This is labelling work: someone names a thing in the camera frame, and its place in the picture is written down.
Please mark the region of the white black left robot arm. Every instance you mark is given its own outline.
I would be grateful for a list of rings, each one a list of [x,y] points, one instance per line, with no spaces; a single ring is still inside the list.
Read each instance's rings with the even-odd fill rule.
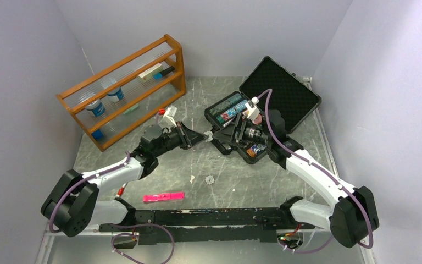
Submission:
[[[159,164],[159,156],[175,148],[188,150],[209,136],[189,129],[183,122],[169,128],[154,124],[145,129],[138,146],[119,162],[90,172],[66,171],[41,207],[49,231],[74,237],[87,226],[103,224],[130,230],[135,224],[135,208],[119,197],[110,201],[100,201],[99,197],[150,175]]]

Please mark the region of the black poker case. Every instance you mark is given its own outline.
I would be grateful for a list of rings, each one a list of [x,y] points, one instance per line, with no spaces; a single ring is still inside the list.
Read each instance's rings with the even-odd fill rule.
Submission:
[[[240,93],[243,100],[247,101],[257,97],[259,99],[257,107],[262,117],[268,117],[270,110],[279,111],[285,121],[285,130],[289,135],[321,104],[319,95],[303,85],[272,58],[266,56],[237,91],[205,109],[204,116],[212,126],[223,127],[230,120],[221,124],[216,119],[217,115],[212,115],[209,110],[237,93]],[[232,151],[236,151],[248,164],[255,164],[262,157],[268,155],[266,147],[257,157],[250,157],[246,150],[251,145],[233,150],[230,145],[223,144],[216,139],[211,142],[222,155],[229,155]]]

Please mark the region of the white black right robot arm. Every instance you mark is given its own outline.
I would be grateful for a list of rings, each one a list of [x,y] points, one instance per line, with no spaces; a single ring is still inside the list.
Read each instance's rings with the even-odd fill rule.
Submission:
[[[340,179],[317,162],[290,138],[279,111],[270,110],[259,124],[238,113],[227,126],[215,131],[213,138],[234,147],[264,145],[273,162],[308,183],[327,203],[291,199],[288,208],[280,213],[283,226],[294,228],[298,223],[308,223],[329,230],[346,248],[355,245],[372,248],[373,231],[379,227],[373,192],[366,186],[357,188]]]

